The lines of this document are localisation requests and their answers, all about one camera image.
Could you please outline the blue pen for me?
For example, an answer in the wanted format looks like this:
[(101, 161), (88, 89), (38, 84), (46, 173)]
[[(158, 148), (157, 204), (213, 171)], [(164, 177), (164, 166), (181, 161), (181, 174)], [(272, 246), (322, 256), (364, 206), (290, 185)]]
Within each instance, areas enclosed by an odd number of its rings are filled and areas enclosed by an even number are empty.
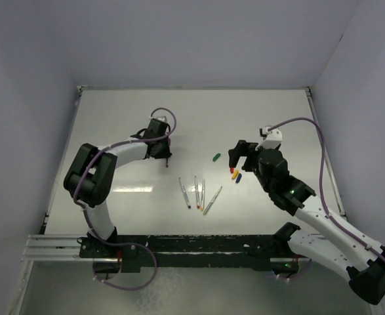
[(190, 200), (189, 200), (189, 197), (188, 197), (188, 194), (187, 194), (187, 191), (186, 191), (186, 188), (185, 186), (182, 184), (182, 181), (181, 181), (181, 178), (179, 177), (178, 178), (178, 182), (179, 182), (179, 185), (180, 185), (180, 189), (182, 191), (182, 195), (183, 195), (183, 198), (184, 198), (184, 201), (186, 203), (186, 207), (188, 209), (191, 209), (191, 203), (190, 203)]

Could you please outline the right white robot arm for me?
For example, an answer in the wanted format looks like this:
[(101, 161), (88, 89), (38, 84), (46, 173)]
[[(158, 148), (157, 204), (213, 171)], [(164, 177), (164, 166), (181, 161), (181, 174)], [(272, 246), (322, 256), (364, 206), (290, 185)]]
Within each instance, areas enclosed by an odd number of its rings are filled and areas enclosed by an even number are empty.
[(299, 230), (284, 234), (274, 240), (278, 255), (303, 255), (344, 278), (365, 302), (381, 302), (385, 296), (385, 245), (323, 205), (317, 192), (290, 174), (278, 148), (260, 148), (255, 142), (240, 140), (228, 155), (231, 168), (244, 157), (242, 170), (256, 176), (274, 205), (322, 235), (318, 240)]

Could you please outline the purple pen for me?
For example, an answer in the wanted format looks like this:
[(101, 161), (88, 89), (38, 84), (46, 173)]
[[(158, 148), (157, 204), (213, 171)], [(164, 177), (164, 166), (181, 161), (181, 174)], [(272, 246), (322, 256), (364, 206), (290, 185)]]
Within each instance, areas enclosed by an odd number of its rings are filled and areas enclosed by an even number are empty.
[(166, 162), (165, 162), (165, 167), (166, 167), (166, 168), (169, 167), (169, 158), (172, 156), (170, 146), (171, 146), (171, 140), (170, 140), (170, 138), (168, 137), (168, 138), (167, 138), (167, 157), (166, 157)]

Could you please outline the blue pen cap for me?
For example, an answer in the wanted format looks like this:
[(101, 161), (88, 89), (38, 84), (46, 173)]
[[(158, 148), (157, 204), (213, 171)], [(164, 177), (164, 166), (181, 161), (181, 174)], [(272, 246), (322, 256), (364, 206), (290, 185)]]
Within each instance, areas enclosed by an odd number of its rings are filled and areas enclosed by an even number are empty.
[(242, 174), (238, 174), (235, 183), (239, 183), (242, 178)]

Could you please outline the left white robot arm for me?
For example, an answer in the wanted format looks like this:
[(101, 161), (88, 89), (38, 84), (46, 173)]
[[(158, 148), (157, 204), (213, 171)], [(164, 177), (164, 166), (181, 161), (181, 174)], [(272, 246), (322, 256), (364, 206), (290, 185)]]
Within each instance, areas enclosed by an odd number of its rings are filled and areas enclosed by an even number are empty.
[(115, 170), (149, 158), (168, 160), (171, 132), (165, 116), (154, 117), (146, 128), (127, 140), (103, 148), (86, 143), (74, 157), (64, 179), (64, 189), (81, 207), (89, 234), (97, 238), (94, 250), (102, 257), (111, 257), (117, 251), (117, 230), (106, 203)]

